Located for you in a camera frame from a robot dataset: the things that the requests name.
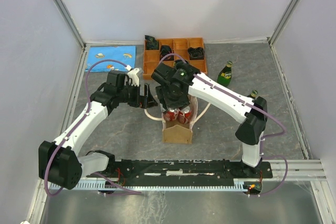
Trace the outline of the green glass bottle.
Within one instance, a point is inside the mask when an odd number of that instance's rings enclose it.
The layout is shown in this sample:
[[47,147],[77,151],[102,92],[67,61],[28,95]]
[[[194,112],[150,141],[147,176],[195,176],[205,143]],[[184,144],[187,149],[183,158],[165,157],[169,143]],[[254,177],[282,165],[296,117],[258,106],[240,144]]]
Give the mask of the green glass bottle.
[[256,99],[258,95],[258,91],[257,90],[252,90],[251,93],[248,95],[248,97],[252,98],[252,99]]
[[232,65],[231,61],[227,61],[225,67],[220,71],[217,77],[217,83],[228,87],[232,79]]

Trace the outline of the dark rolled sock middle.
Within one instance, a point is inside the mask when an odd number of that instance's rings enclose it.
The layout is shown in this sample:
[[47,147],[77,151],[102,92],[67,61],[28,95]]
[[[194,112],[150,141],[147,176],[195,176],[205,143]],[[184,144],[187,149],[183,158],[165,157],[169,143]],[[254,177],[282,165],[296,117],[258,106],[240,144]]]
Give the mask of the dark rolled sock middle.
[[[173,50],[171,49],[169,45],[162,45],[160,47],[160,60],[164,58],[166,55],[172,54],[172,53],[173,53]],[[174,60],[173,55],[170,55],[164,59],[164,61],[173,61],[173,60]]]

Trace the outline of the dark rolled sock upper left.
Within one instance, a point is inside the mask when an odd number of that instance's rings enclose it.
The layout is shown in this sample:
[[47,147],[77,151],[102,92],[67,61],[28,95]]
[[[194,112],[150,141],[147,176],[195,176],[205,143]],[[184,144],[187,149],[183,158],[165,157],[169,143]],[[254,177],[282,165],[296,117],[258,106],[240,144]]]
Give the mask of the dark rolled sock upper left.
[[159,41],[153,36],[145,35],[145,49],[146,50],[159,50]]

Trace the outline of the orange wooden compartment tray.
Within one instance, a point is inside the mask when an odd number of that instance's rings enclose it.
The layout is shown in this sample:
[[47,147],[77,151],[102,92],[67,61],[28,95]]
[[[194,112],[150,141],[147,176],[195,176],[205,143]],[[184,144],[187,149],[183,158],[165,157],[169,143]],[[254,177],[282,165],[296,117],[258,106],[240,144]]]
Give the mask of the orange wooden compartment tray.
[[202,47],[205,49],[202,38],[165,38],[157,39],[159,41],[159,50],[146,50],[144,41],[144,58],[143,58],[143,79],[150,80],[154,69],[158,66],[160,61],[160,47],[162,45],[169,45],[173,53],[178,54],[183,59],[188,61],[193,67],[196,67],[201,72],[207,74],[207,62],[204,56],[203,60],[190,60],[187,50],[189,47]]

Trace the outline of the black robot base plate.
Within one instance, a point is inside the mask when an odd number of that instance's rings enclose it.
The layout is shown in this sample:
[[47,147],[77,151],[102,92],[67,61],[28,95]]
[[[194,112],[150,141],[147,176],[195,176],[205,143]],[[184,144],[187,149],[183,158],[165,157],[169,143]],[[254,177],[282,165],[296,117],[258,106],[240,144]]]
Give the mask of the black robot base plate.
[[154,161],[123,159],[101,172],[121,180],[123,186],[232,186],[234,179],[273,178],[269,162],[250,168],[241,161]]

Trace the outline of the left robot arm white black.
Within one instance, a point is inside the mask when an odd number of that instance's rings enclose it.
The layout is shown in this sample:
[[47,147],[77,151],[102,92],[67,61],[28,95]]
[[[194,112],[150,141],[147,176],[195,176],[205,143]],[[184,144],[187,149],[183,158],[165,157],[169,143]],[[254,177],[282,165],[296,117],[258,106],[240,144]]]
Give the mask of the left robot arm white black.
[[60,136],[52,142],[43,141],[38,149],[39,177],[45,184],[53,183],[61,188],[73,189],[81,178],[100,172],[105,177],[116,171],[115,156],[105,151],[79,157],[79,152],[95,128],[104,121],[119,104],[134,108],[157,106],[149,85],[140,94],[141,68],[128,72],[111,70],[107,80],[89,97],[81,114]]

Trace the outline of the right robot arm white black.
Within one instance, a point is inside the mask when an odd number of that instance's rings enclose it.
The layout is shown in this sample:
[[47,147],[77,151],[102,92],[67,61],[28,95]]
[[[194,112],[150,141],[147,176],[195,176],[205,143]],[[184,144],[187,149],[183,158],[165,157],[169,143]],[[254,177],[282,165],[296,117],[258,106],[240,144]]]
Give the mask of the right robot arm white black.
[[240,161],[241,172],[246,177],[260,173],[263,161],[261,142],[268,120],[273,120],[282,129],[278,135],[286,132],[284,125],[267,112],[267,101],[240,95],[208,77],[186,61],[176,61],[174,67],[159,63],[154,69],[152,79],[159,86],[156,93],[160,102],[171,109],[181,109],[189,105],[189,98],[200,98],[230,115],[239,127],[235,133],[243,147]]

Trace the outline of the dark rolled sock right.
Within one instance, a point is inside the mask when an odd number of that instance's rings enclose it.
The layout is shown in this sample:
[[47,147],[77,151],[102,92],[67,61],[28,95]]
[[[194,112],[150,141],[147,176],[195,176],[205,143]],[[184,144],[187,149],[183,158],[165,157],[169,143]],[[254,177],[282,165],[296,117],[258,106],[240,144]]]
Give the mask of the dark rolled sock right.
[[205,56],[205,50],[202,47],[189,47],[187,52],[190,60],[203,60]]

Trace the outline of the blue patterned cloth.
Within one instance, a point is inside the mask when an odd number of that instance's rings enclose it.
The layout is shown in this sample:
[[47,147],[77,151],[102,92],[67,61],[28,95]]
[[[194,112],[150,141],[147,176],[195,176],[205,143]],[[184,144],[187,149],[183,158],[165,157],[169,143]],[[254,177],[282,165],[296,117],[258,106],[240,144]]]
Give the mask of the blue patterned cloth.
[[[112,59],[122,62],[125,65],[135,67],[136,46],[95,46],[88,50],[86,71],[96,62]],[[102,62],[91,70],[91,72],[109,72],[110,70],[126,71],[126,68],[117,62]]]

